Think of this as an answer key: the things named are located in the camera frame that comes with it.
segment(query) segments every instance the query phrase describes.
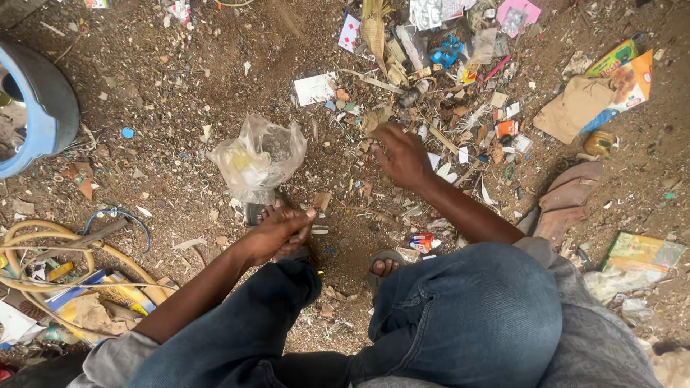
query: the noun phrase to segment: brown soil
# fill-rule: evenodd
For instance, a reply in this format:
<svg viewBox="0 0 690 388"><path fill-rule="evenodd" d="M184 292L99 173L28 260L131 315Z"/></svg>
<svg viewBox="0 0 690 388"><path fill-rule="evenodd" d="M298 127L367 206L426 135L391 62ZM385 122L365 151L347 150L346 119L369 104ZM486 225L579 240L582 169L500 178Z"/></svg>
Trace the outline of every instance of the brown soil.
<svg viewBox="0 0 690 388"><path fill-rule="evenodd" d="M690 242L687 184L680 186L672 200L664 199L661 185L670 177L686 177L689 169L690 139L685 130L690 122L685 109L690 84L690 70L685 65L690 61L687 4L657 0L637 9L632 1L599 2L598 15L585 16L589 25L567 5L543 0L535 4L544 10L539 21L543 35L523 35L517 48L513 47L513 56L520 58L525 73L518 71L507 91L515 100L525 96L524 111L517 119L535 144L530 158L521 159L513 182L503 178L505 165L482 167L486 188L499 203L497 209L506 219L517 222L513 211L526 214L535 206L538 195L557 175L556 163L564 158L574 162L574 155L582 151L586 135L565 145L530 125L536 112L555 96L554 86L562 83L560 72L571 55L583 50L597 59L622 39L643 32L642 51L666 50L662 61L655 62L651 100L605 124L621 138L620 150L604 161L603 184L588 201L592 216L576 224L568 235L574 244L590 242L588 254L597 262L604 258L619 230L658 238L675 231L678 242ZM389 224L371 214L339 207L369 207L391 215L399 215L404 207L393 201L394 182L381 172L373 156L356 156L362 139L356 127L345 124L341 128L332 120L333 113L321 104L298 108L290 101L292 81L306 72L333 71L334 66L360 72L373 68L371 62L337 46L345 7L343 1L257 0L246 7L219 10L215 2L194 1L194 29L187 30L174 18L171 26L164 28L164 11L145 1L117 2L110 10L87 10L75 0L49 2L45 9L7 31L5 39L30 46L51 60L74 45L57 65L75 88L83 122L99 143L108 147L109 156L96 156L80 131L79 143L61 157L39 160L19 176L7 179L0 188L4 226L9 228L15 222L15 198L35 203L36 218L54 218L74 231L86 225L99 204L116 204L145 218L135 208L141 206L153 213L153 218L146 220L151 250L141 253L146 239L138 227L114 234L108 243L131 255L153 278L169 276L184 284L201 270L201 264L192 252L172 251L171 246L203 235L209 243L198 247L210 262L223 248L214 243L216 237L223 235L232 242L246 232L242 219L228 206L231 196L224 193L227 187L222 176L205 153L220 141L236 137L247 114L263 115L282 126L296 120L308 139L307 155L279 189L295 205L311 205L320 191L334 193L332 213L318 221L329 225L330 233L315 236L311 245L322 262L324 284L345 296L359 297L352 302L334 302L322 296L303 311L288 336L286 350L358 351L368 344L371 294L364 282L368 257L396 242L387 237L393 230ZM358 4L350 7L359 10ZM635 12L624 17L628 8ZM88 32L75 43L78 33L68 24L80 19ZM60 29L66 37L45 29L40 21ZM167 62L162 63L165 55ZM251 63L246 76L245 61ZM442 86L450 86L446 85L447 77L439 79ZM527 87L530 79L537 83L536 90ZM374 86L348 77L342 83L353 101L365 108L390 101L388 93ZM470 106L475 100L483 103L490 97L490 93L480 93L474 87L470 90ZM108 94L106 101L99 99L101 93ZM420 104L433 106L434 99L442 95L431 95ZM428 118L431 114L433 109L426 110ZM312 119L319 124L319 139L312 136ZM203 133L201 127L208 124L213 125L214 134L203 144L199 135ZM121 135L124 126L135 130L132 139ZM437 142L427 145L431 152L442 153ZM447 150L443 156L451 160ZM95 182L100 185L93 201L86 200L76 184L53 180L70 163L87 160L95 167ZM462 176L467 166L454 164L452 171ZM135 169L145 177L133 179ZM464 189L471 192L477 177L478 173L472 175ZM351 181L371 183L372 195L367 198L358 188L350 191ZM514 196L519 186L525 192L522 200ZM412 193L405 192L404 197L424 209L423 215L409 219L405 234L412 228L423 231L427 222L438 217ZM603 209L609 200L613 206ZM219 211L217 220L210 216L213 211ZM93 226L102 224L103 219L95 219ZM442 250L452 251L454 233L440 237ZM180 256L192 264L190 269ZM71 257L83 271L83 260ZM99 255L97 260L100 267L118 269L138 280L114 258ZM667 277L670 281L659 284L648 297L663 323L663 329L654 334L685 345L690 345L690 317L684 315L690 291L689 265L685 253L678 268ZM328 302L335 311L333 316L324 317L323 304Z"/></svg>

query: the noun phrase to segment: cloth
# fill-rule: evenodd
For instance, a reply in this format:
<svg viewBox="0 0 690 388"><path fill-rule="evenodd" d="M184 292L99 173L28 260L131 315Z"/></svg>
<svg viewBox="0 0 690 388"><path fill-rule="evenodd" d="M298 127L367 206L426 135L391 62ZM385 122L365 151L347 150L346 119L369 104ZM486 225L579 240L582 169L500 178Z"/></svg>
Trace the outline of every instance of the cloth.
<svg viewBox="0 0 690 388"><path fill-rule="evenodd" d="M257 330L252 320L257 316L264 315L266 310L271 310L270 320L274 322L274 326L285 326L289 329L296 318L296 314L299 313L297 307L300 304L308 304L307 302L311 302L311 300L315 298L315 295L318 295L318 292L314 292L317 290L318 285L320 285L317 281L318 277L315 275L315 272L312 272L308 266L302 263L290 265L287 265L288 263L281 263L280 265L272 264L264 266L264 268L259 270L245 282L245 284L240 286L227 301L221 304L221 306L193 322L189 327L180 331L173 339L166 342L156 351L149 346L149 342L151 341L141 335L128 336L127 338L129 338L129 340L125 338L124 340L105 341L104 344L109 344L109 346L106 347L101 345L92 351L91 355L84 363L85 374L73 381L69 387L123 387L130 379L132 379L129 384L131 387L156 387L164 385L175 387L191 387L195 385L205 387L224 385L257 387L276 385L280 387L282 385L275 381L276 375L280 377L281 382L284 382L285 385L290 387L291 382L288 381L290 378L308 378L310 381L306 381L307 383L314 383L312 379L327 378L329 377L329 373L334 370L340 371L340 373L331 376L332 380L322 380L322 386L342 384L347 378L352 378L355 381L365 380L356 382L355 384L358 384L357 388L433 387L433 385L424 385L422 384L423 382L420 383L419 380L415 379L426 380L431 384L437 381L442 381L443 384L448 384L448 381L450 381L450 383L453 384L454 382L451 380L457 378L458 375L454 373L455 371L451 371L449 374L441 373L439 376L427 376L427 374L429 374L429 372L435 374L436 371L434 369L439 369L441 367L441 365L437 365L436 362L452 363L453 361L463 360L463 356L466 358L467 356L472 356L471 351L467 351L466 349L468 349L468 347L465 344L461 344L454 349L454 353L460 353L460 355L451 354L452 360L443 359L447 354L441 352L435 357L433 354L435 349L431 347L432 343L426 341L428 338L425 338L423 334L433 325L436 327L442 326L440 323L443 322L444 319L443 317L437 319L436 313L453 313L452 309L447 309L449 302L450 306L465 308L467 307L467 303L471 303L471 301L468 301L466 298L460 298L453 304L452 300L446 301L440 293L439 295L428 293L426 286L429 285L433 287L433 284L443 287L444 282L452 282L453 279L457 281L459 280L458 275L460 275L460 277L464 276L468 282L467 284L456 285L466 289L465 294L469 295L476 293L476 289L482 286L481 282L485 281L484 277L489 276L489 280L492 282L497 280L497 278L491 279L490 277L492 271L488 269L491 268L491 265L497 266L496 269L506 268L502 266L503 264L497 262L498 260L496 258L490 258L487 253L492 253L494 255L500 254L502 256L501 259L511 262L509 267L513 266L513 270L519 269L523 271L527 268L534 267L533 261L530 261L529 258L525 258L524 254L516 252L515 249L509 250L510 247L504 244L498 244L499 246L495 248L491 245L494 244L476 244L468 246L453 255L425 260L417 265L402 267L396 271L396 273L384 283L376 300L376 313L372 318L372 325L370 326L370 335L373 333L375 344L372 347L363 349L362 352L356 356L344 356L335 352L318 352L316 354L289 353L281 357L281 352L276 351L276 349L280 348L282 350L286 330L285 332L268 333L268 335L259 338L248 337L250 333L256 333ZM558 286L558 297L562 310L562 333L553 357L549 355L551 361L545 368L545 373L543 373L543 376L540 374L541 381L532 382L532 376L537 374L537 369L542 367L542 355L537 355L535 360L531 362L532 365L528 365L528 367L531 368L530 370L520 370L517 373L517 379L526 385L532 384L532 387L541 388L661 388L661 385L653 376L649 361L628 327L618 317L605 309L589 291L587 291L579 271L568 260L561 257L556 258L556 255L548 249L548 245L549 243L546 240L537 237L526 237L516 243L516 246L523 249L523 251L529 252L529 254L541 263L542 266L548 267L549 274L553 276L544 281L543 271L536 271L537 273L541 273L540 275L532 274L531 276L537 276L536 280L543 281L543 284L540 286L532 284L528 287L528 289L533 291L541 291L530 292L530 298L544 298L544 300L548 302L550 300L549 283L555 279L555 283ZM472 255L475 259L463 260L463 257L469 253L462 253L469 248L477 246L481 246L482 249L476 251L472 250ZM440 267L453 260L455 263L454 265L459 267L472 266L472 264L470 264L472 261L486 262L486 264L478 267L483 270L475 273L474 278L467 274L463 275L461 271L457 273L453 272L451 276L444 276L444 273L438 273L437 270ZM417 270L414 269L415 267L421 268L418 279L427 275L430 275L430 277L419 284L415 282L410 288L409 284L404 283L408 278L413 276L413 272L417 272ZM516 273L513 273L508 279L520 277L516 275ZM269 276L276 280L283 278L284 282L286 281L287 284L292 284L289 284L287 289L285 288L286 284L270 283L270 286L267 286L269 283L265 283L265 278L262 280L260 276ZM298 282L292 280L300 276L302 276L302 280ZM524 287L524 283L520 281L514 282L510 280L509 283L510 284L503 284L501 287L518 287L520 285ZM416 290L419 291L420 298L412 298L412 300L409 301L411 303L403 303L400 305L395 304L396 299L386 300L390 295L398 296L398 291L400 291L402 295L410 296L409 293L405 294L405 288L407 291L413 293L415 291L415 285L417 286ZM278 303L279 306L276 307L270 301L273 299L269 298L270 300L265 300L267 294L271 292L268 289L274 288L279 291L282 290L283 292L290 291L290 289L296 292L287 293L285 295L273 295L272 298L279 298L281 300L281 302ZM246 298L248 297L257 298L257 300L252 302L252 304L246 304ZM485 300L485 302L498 302L503 309L506 307L504 303L506 300L510 300L511 302L524 302L522 296L516 297L513 294L500 296L492 296L489 294L485 295L483 298L489 298ZM412 325L412 327L408 327L407 333L404 333L404 331L400 333L400 330L394 330L396 325L398 328L400 327L399 321L401 319L407 319L408 322L413 322L413 316L414 314L419 314L418 307L422 303L424 303L425 306L425 308L422 309L421 315L424 319L417 321L416 329L414 329L415 326ZM244 304L245 308L238 309L237 306L241 306L242 304ZM449 340L453 341L453 336L458 333L456 329L458 325L462 326L463 320L480 319L479 317L486 315L483 310L489 308L492 308L491 304L482 305L479 309L469 311L466 316L460 318L456 316L455 322L445 321L446 326L442 328L442 342L436 344L438 348L447 351L448 347L444 346L445 342ZM534 310L532 310L532 308L533 307L528 307L527 311L533 313ZM387 311L390 311L391 314L386 317ZM546 308L546 311L549 314L554 313L553 307ZM502 311L502 313L508 313L511 317L519 315L518 309ZM492 333L492 335L497 334L502 336L503 341L507 341L507 343L502 345L509 349L509 353L514 353L514 351L518 349L519 345L516 346L516 344L526 342L534 336L533 331L530 329L524 336L521 333L524 321L533 318L530 317L529 314L523 315L523 317L520 317L521 320L511 322L509 326L504 327L504 331L507 331L510 334L509 336L505 333ZM275 322L280 321L280 318L283 320L276 325ZM494 318L505 321L501 316L496 316ZM207 321L209 324L212 324L213 320L218 321L215 323L215 326L217 330L219 330L219 333L216 331L208 331L207 329L204 329L207 330L206 333L198 332L199 328L202 326L195 325L203 325L206 324ZM261 322L259 325L262 326L265 324L265 322ZM553 346L553 344L549 343L551 339L550 334L555 331L555 328L559 325L558 319L554 320L553 316L551 316L550 319L543 321L542 324L544 325L545 335L539 338L539 344L525 343L524 345L526 345L527 351L535 351L538 346L541 346L543 348L542 351L548 353L549 349ZM418 341L414 342L414 346L402 352L404 361L400 362L399 365L396 366L398 367L397 370L392 372L395 374L395 377L384 376L367 380L367 378L374 377L374 374L380 373L381 370L390 367L390 364L395 362L395 360L392 359L395 354L391 352L386 353L388 359L383 359L381 361L375 360L373 365L366 365L366 371L364 372L370 373L369 375L357 375L357 373L362 373L365 367L361 362L363 360L368 362L367 360L369 360L367 358L367 353L369 353L369 355L376 354L379 343L384 344L385 342L393 342L386 340L386 337L406 338L408 340L413 336L412 331L415 333L420 332L422 336L419 338L415 336L414 338L418 339ZM460 333L460 335L464 335L465 338L467 337L465 333ZM230 340L230 345L222 342L227 339ZM469 340L469 344L472 345L477 342L472 338ZM244 341L246 346L234 347L237 341ZM489 340L489 344L489 346L492 347L495 342ZM482 349L478 349L478 351L480 351L484 357L493 356L493 353L484 353ZM257 352L265 354L265 356L257 356ZM228 355L227 353L231 353L230 356L235 358L218 359L218 357L226 357ZM496 356L500 358L500 360L486 359L485 361L499 364L501 362L506 362L510 357L504 357L502 354L496 354ZM112 363L112 359L123 357L127 357L132 364L141 364L141 367L133 377L131 369L122 371L113 369L114 364ZM313 360L314 363L302 365L302 367L307 367L307 372L305 374L290 374L290 367L299 364L298 362L302 360ZM481 362L478 360L463 361L473 362L474 365L479 365L479 368L481 368ZM479 378L477 380L478 383L470 384L470 386L481 387L486 382L495 382L496 379L500 379L501 376L505 377L504 371L496 368L497 366L494 365L492 366L492 370L484 370L483 372L488 373L487 376L475 374L475 376ZM407 376L407 373L417 373L419 371L421 371L423 376ZM509 382L506 386L515 385Z"/></svg>

